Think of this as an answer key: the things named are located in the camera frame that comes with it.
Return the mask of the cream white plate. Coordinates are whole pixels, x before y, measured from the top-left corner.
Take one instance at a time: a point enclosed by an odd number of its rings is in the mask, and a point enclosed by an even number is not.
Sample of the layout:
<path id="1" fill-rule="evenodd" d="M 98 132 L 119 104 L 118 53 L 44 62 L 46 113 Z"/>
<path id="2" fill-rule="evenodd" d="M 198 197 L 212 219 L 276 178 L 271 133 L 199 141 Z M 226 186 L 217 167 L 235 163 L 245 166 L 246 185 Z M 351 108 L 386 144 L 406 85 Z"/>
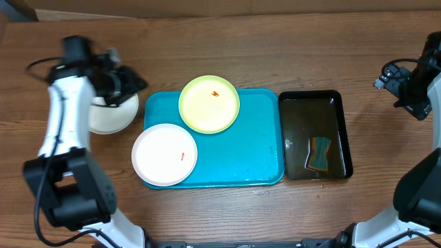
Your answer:
<path id="1" fill-rule="evenodd" d="M 139 98 L 135 94 L 118 107 L 104 106 L 104 98 L 95 97 L 90 106 L 89 130 L 95 134 L 113 134 L 126 128 L 139 110 Z"/>

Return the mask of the yellow green plate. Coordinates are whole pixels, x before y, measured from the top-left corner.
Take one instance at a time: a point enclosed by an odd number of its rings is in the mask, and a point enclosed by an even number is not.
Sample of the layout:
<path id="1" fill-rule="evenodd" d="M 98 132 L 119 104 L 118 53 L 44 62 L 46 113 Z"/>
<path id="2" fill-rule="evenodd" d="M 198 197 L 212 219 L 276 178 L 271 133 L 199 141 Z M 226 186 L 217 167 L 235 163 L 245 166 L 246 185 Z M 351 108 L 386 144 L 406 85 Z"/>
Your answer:
<path id="1" fill-rule="evenodd" d="M 192 130 L 216 134 L 234 123 L 240 111 L 240 98 L 228 80 L 214 75 L 200 76 L 181 91 L 178 111 Z"/>

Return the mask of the green yellow sponge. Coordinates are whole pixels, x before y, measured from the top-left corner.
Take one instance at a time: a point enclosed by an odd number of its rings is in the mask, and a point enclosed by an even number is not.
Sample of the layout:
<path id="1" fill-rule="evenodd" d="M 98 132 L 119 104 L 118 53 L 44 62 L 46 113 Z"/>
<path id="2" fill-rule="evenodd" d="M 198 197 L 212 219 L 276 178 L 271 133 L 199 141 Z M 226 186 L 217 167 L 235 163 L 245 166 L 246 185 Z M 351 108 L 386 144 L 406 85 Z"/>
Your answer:
<path id="1" fill-rule="evenodd" d="M 309 140 L 309 153 L 305 168 L 315 172 L 327 172 L 328 160 L 327 153 L 331 145 L 331 140 L 323 136 L 312 137 Z"/>

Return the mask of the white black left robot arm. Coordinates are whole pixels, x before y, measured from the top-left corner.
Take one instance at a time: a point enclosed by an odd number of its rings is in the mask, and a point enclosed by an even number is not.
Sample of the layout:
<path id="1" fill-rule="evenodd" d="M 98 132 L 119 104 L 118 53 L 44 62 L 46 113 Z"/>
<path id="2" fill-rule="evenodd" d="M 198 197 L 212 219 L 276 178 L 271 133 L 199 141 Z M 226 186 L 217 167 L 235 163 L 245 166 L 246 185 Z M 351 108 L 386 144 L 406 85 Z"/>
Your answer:
<path id="1" fill-rule="evenodd" d="M 89 111 L 95 96 L 120 106 L 146 88 L 116 50 L 95 54 L 67 48 L 43 81 L 50 93 L 45 140 L 38 156 L 23 164 L 35 197 L 34 229 L 41 242 L 61 247 L 85 235 L 105 247 L 153 247 L 144 228 L 118 209 L 110 177 L 90 151 Z"/>

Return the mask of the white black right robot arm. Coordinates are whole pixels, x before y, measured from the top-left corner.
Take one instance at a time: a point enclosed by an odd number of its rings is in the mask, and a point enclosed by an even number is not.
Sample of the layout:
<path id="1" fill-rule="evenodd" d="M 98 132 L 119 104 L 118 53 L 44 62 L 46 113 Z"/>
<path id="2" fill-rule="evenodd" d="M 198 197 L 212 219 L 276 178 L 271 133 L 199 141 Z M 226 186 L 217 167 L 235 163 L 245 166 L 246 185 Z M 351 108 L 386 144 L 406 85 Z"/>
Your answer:
<path id="1" fill-rule="evenodd" d="M 430 238 L 440 233 L 440 60 L 417 59 L 412 72 L 402 72 L 396 61 L 385 64 L 374 85 L 392 89 L 396 107 L 425 103 L 433 113 L 431 153 L 398 182 L 393 204 L 373 218 L 353 223 L 322 247 L 397 247 L 421 237 L 435 247 Z"/>

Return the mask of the black water basin tray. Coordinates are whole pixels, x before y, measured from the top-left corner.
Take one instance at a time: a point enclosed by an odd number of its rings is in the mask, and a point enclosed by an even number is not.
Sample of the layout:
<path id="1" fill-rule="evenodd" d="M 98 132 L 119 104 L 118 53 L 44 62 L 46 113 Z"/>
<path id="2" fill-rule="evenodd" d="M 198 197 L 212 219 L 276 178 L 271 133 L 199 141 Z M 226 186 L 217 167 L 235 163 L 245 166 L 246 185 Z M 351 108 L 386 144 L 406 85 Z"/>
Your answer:
<path id="1" fill-rule="evenodd" d="M 285 173 L 288 178 L 344 179 L 353 175 L 345 114 L 339 92 L 283 92 L 279 95 L 278 106 L 285 148 Z M 327 172 L 305 168 L 309 140 L 316 136 L 331 140 L 327 153 Z"/>

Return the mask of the teal plastic tray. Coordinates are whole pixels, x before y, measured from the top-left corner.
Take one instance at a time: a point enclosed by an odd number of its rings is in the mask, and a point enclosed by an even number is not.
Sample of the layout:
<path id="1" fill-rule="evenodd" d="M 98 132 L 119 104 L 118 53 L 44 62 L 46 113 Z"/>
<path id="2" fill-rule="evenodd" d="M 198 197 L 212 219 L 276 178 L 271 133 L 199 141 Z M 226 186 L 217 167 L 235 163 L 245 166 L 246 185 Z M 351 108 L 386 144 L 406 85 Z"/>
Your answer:
<path id="1" fill-rule="evenodd" d="M 285 173 L 278 98 L 268 89 L 239 89 L 234 123 L 217 134 L 189 128 L 178 112 L 179 91 L 156 92 L 145 104 L 144 128 L 169 123 L 194 138 L 197 163 L 177 189 L 274 185 Z"/>

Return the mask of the pinkish white plate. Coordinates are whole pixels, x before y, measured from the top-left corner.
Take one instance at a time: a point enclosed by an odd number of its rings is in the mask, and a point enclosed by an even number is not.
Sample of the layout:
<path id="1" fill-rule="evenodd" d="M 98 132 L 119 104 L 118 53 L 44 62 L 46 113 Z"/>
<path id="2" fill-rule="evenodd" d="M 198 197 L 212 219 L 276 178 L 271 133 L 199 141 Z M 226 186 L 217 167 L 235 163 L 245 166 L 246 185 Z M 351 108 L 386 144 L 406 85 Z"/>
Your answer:
<path id="1" fill-rule="evenodd" d="M 132 148 L 137 175 L 158 187 L 185 180 L 194 170 L 198 149 L 192 135 L 182 127 L 163 123 L 144 130 Z"/>

